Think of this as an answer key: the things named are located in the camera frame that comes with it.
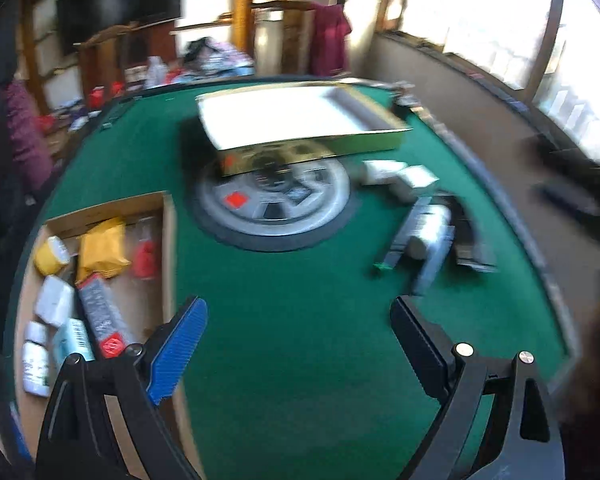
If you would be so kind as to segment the person maroon sleeve forearm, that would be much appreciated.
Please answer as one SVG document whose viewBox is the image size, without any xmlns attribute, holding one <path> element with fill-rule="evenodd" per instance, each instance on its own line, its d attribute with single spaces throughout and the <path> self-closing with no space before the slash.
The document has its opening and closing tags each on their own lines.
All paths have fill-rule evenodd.
<svg viewBox="0 0 600 480">
<path fill-rule="evenodd" d="M 1 88 L 1 96 L 6 104 L 12 159 L 27 192 L 36 195 L 50 180 L 54 165 L 34 112 L 32 98 L 23 81 L 18 78 Z"/>
</svg>

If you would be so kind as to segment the right hand holding gripper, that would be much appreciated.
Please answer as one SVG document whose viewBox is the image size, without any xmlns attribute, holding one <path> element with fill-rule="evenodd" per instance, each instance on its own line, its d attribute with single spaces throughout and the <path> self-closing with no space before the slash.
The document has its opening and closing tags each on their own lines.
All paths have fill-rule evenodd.
<svg viewBox="0 0 600 480">
<path fill-rule="evenodd" d="M 585 334 L 583 353 L 565 390 L 564 422 L 600 420 L 600 315 Z"/>
</svg>

